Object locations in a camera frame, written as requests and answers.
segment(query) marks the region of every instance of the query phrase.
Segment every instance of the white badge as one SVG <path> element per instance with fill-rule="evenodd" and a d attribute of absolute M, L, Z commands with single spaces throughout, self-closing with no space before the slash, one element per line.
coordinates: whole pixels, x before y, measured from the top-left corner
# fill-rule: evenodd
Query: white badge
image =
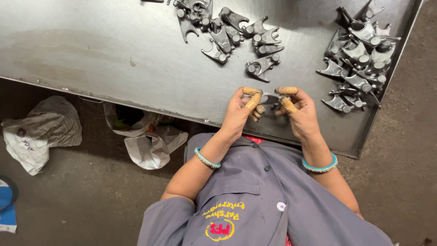
<path fill-rule="evenodd" d="M 283 203 L 283 202 L 278 202 L 277 204 L 276 204 L 276 207 L 279 209 L 279 211 L 282 211 L 282 212 L 284 212 L 284 210 L 285 210 L 285 203 Z"/>

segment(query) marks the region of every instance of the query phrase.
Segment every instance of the bangle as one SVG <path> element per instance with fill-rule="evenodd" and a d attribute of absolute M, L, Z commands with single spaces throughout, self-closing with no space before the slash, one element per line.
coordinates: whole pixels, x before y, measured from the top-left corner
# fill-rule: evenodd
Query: bangle
<path fill-rule="evenodd" d="M 203 155 L 199 152 L 200 149 L 201 149 L 200 147 L 195 148 L 194 149 L 194 153 L 196 154 L 197 157 L 199 157 L 199 159 L 203 163 L 205 163 L 208 167 L 212 167 L 212 168 L 215 168 L 215 169 L 217 169 L 217 168 L 219 168 L 221 166 L 220 163 L 218 163 L 218 164 L 212 163 L 212 162 L 208 161 L 207 158 L 203 157 Z"/>
<path fill-rule="evenodd" d="M 311 166 L 308 166 L 308 164 L 307 164 L 306 161 L 305 161 L 305 158 L 302 158 L 302 164 L 303 164 L 303 166 L 304 166 L 306 169 L 308 169 L 308 170 L 310 170 L 310 171 L 312 171 L 312 172 L 329 172 L 329 171 L 331 171 L 332 169 L 334 169 L 334 168 L 337 166 L 337 164 L 338 164 L 337 157 L 336 157 L 333 153 L 331 153 L 331 155 L 332 155 L 333 161 L 332 161 L 332 163 L 331 163 L 329 166 L 327 166 L 327 167 L 317 168 L 317 167 L 311 167 Z"/>

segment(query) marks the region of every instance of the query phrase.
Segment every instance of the concrete floor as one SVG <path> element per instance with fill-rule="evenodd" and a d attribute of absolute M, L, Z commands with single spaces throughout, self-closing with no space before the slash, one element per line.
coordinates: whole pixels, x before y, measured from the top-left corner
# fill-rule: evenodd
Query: concrete floor
<path fill-rule="evenodd" d="M 422 8 L 361 160 L 340 158 L 364 218 L 402 246 L 437 240 L 436 8 L 435 0 Z M 0 81 L 0 118 L 25 117 L 53 94 Z M 183 147 L 165 168 L 146 171 L 108 128 L 101 105 L 67 97 L 83 142 L 50 149 L 42 173 L 28 175 L 0 141 L 0 174 L 20 188 L 17 234 L 0 233 L 0 245 L 135 245 L 142 214 L 182 165 Z"/>

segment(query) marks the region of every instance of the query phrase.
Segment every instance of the blue object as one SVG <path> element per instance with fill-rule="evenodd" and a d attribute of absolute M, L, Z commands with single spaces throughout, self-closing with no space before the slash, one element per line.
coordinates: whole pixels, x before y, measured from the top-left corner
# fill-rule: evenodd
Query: blue object
<path fill-rule="evenodd" d="M 332 155 L 333 161 L 327 167 L 322 167 L 322 168 L 311 167 L 306 163 L 305 158 L 302 158 L 302 164 L 306 169 L 313 171 L 313 172 L 328 172 L 328 171 L 331 171 L 333 168 L 335 168 L 338 164 L 337 156 L 334 155 L 333 153 L 331 153 L 331 155 Z"/>
<path fill-rule="evenodd" d="M 200 147 L 197 147 L 194 149 L 194 153 L 196 154 L 196 156 L 203 162 L 205 163 L 207 166 L 212 167 L 212 168 L 219 168 L 221 166 L 220 162 L 219 163 L 213 163 L 210 162 L 207 158 L 205 158 L 200 152 L 199 150 L 201 150 Z"/>

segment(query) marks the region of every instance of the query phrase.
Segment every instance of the metal part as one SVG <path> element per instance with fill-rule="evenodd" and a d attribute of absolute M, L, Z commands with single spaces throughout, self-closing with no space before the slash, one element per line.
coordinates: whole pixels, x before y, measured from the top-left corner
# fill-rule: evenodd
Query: metal part
<path fill-rule="evenodd" d="M 226 62 L 228 62 L 228 58 L 231 57 L 231 55 L 225 54 L 220 50 L 220 47 L 218 46 L 218 44 L 213 40 L 213 39 L 209 39 L 212 43 L 212 49 L 210 51 L 204 51 L 203 49 L 201 50 L 202 53 L 204 53 L 205 55 L 209 56 L 210 58 L 225 64 Z"/>
<path fill-rule="evenodd" d="M 188 18 L 190 19 L 191 23 L 193 23 L 193 25 L 199 24 L 199 22 L 202 20 L 202 17 L 200 17 L 199 13 L 194 11 L 190 12 Z"/>
<path fill-rule="evenodd" d="M 239 23 L 242 21 L 249 22 L 248 18 L 235 13 L 234 11 L 230 10 L 228 7 L 223 7 L 222 11 L 218 14 L 218 16 L 224 22 L 237 29 L 239 32 L 243 32 L 243 30 L 239 26 Z"/>
<path fill-rule="evenodd" d="M 332 40 L 329 43 L 328 48 L 326 49 L 325 56 L 334 56 L 338 54 L 340 49 L 347 44 L 348 40 L 343 40 L 343 37 L 340 37 L 340 30 L 341 28 L 339 28 L 332 37 Z"/>
<path fill-rule="evenodd" d="M 390 36 L 390 30 L 392 29 L 392 24 L 387 24 L 387 27 L 385 29 L 381 29 L 379 27 L 378 21 L 375 21 L 373 28 L 375 28 L 376 35 L 380 36 L 381 38 L 385 38 Z"/>
<path fill-rule="evenodd" d="M 372 26 L 372 23 L 370 20 L 367 20 L 365 22 L 364 28 L 362 28 L 359 31 L 355 31 L 352 28 L 348 28 L 348 30 L 355 36 L 357 39 L 362 41 L 363 43 L 367 44 L 368 46 L 374 48 L 378 46 L 382 39 L 376 35 L 376 31 Z"/>
<path fill-rule="evenodd" d="M 347 103 L 345 103 L 339 95 L 334 95 L 334 99 L 332 99 L 331 101 L 326 101 L 325 99 L 322 99 L 322 102 L 326 103 L 329 107 L 346 114 L 354 109 L 353 106 L 347 105 Z"/>
<path fill-rule="evenodd" d="M 372 74 L 371 70 L 366 67 L 363 70 L 357 70 L 356 68 L 353 71 L 358 74 L 361 78 L 366 79 L 367 81 L 372 82 L 373 84 L 383 85 L 387 81 L 387 77 L 383 74 L 376 75 Z"/>
<path fill-rule="evenodd" d="M 206 17 L 202 19 L 202 21 L 200 22 L 200 25 L 201 25 L 200 30 L 202 32 L 207 32 L 208 28 L 211 28 L 211 22 Z"/>
<path fill-rule="evenodd" d="M 285 47 L 278 47 L 276 45 L 262 45 L 254 47 L 255 53 L 259 56 L 271 55 L 285 49 Z"/>
<path fill-rule="evenodd" d="M 351 77 L 346 77 L 342 74 L 341 77 L 345 79 L 350 85 L 362 92 L 369 92 L 372 90 L 372 85 L 366 79 L 358 76 L 357 74 L 354 74 Z"/>
<path fill-rule="evenodd" d="M 262 81 L 270 82 L 270 80 L 264 77 L 264 72 L 273 69 L 273 65 L 279 65 L 281 61 L 279 60 L 278 54 L 273 54 L 257 60 L 246 63 L 246 72 L 255 77 L 258 77 Z"/>
<path fill-rule="evenodd" d="M 253 36 L 252 38 L 252 45 L 254 47 L 258 47 L 261 45 L 272 45 L 272 44 L 278 44 L 281 43 L 281 40 L 276 40 L 277 37 L 279 37 L 279 34 L 276 34 L 275 36 L 273 36 L 273 33 L 276 32 L 277 30 L 279 30 L 279 27 L 275 27 L 273 29 L 270 29 L 266 32 L 263 32 L 261 34 L 256 34 L 255 36 Z"/>
<path fill-rule="evenodd" d="M 344 7 L 340 7 L 340 11 L 343 14 L 346 22 L 350 25 L 353 30 L 361 30 L 364 28 L 364 23 L 360 20 L 355 20 L 350 16 L 350 14 L 346 11 Z"/>
<path fill-rule="evenodd" d="M 219 33 L 213 33 L 211 32 L 211 29 L 208 28 L 208 32 L 209 34 L 211 34 L 211 37 L 220 46 L 220 48 L 223 50 L 224 53 L 229 53 L 235 49 L 235 46 L 233 46 L 231 44 L 231 41 L 229 41 L 228 35 L 226 34 L 224 28 L 222 28 Z"/>
<path fill-rule="evenodd" d="M 258 103 L 258 105 L 278 105 L 281 98 L 281 96 L 263 92 L 261 95 L 261 101 Z"/>
<path fill-rule="evenodd" d="M 240 32 L 237 29 L 235 29 L 233 26 L 229 26 L 226 24 L 224 25 L 224 27 L 233 45 L 238 46 L 241 42 L 244 42 L 244 37 L 240 36 Z"/>
<path fill-rule="evenodd" d="M 264 17 L 262 17 L 261 19 L 257 20 L 256 22 L 254 22 L 253 24 L 251 24 L 248 27 L 242 26 L 241 29 L 243 30 L 243 35 L 246 38 L 250 39 L 255 34 L 260 34 L 260 33 L 266 32 L 267 30 L 264 29 L 263 23 L 268 18 L 269 18 L 268 16 L 264 16 Z"/>
<path fill-rule="evenodd" d="M 375 6 L 375 0 L 371 0 L 369 2 L 369 4 L 367 5 L 366 9 L 363 11 L 363 15 L 362 18 L 364 21 L 374 17 L 375 15 L 381 13 L 381 11 L 383 11 L 385 9 L 385 7 L 382 8 L 377 8 Z"/>
<path fill-rule="evenodd" d="M 350 103 L 356 109 L 362 108 L 362 107 L 367 105 L 366 102 L 361 101 L 360 97 L 357 97 L 357 96 L 353 97 L 353 96 L 348 96 L 348 95 L 344 95 L 343 97 L 344 97 L 344 99 L 346 99 L 346 101 L 348 103 Z"/>
<path fill-rule="evenodd" d="M 193 26 L 193 23 L 188 19 L 186 11 L 184 9 L 178 9 L 177 12 L 177 19 L 179 20 L 180 30 L 182 32 L 182 36 L 184 37 L 184 41 L 188 43 L 187 41 L 187 33 L 194 32 L 197 37 L 199 36 L 199 33 L 197 32 L 196 28 Z"/>
<path fill-rule="evenodd" d="M 222 26 L 224 25 L 223 21 L 220 18 L 211 19 L 210 22 L 211 22 L 213 33 L 218 33 L 219 32 L 218 28 L 221 29 Z"/>
<path fill-rule="evenodd" d="M 325 70 L 317 70 L 318 73 L 334 77 L 341 77 L 342 74 L 347 76 L 349 74 L 347 70 L 340 67 L 335 61 L 329 59 L 328 57 L 325 57 L 323 60 L 326 62 L 326 64 L 328 64 L 328 68 Z"/>
<path fill-rule="evenodd" d="M 390 67 L 392 64 L 391 57 L 395 52 L 396 45 L 394 45 L 388 52 L 380 53 L 376 49 L 372 50 L 372 61 L 370 70 L 374 74 L 380 74 Z"/>
<path fill-rule="evenodd" d="M 355 49 L 348 50 L 341 48 L 341 50 L 360 66 L 367 66 L 371 62 L 366 47 L 361 41 L 358 42 L 358 45 Z"/>

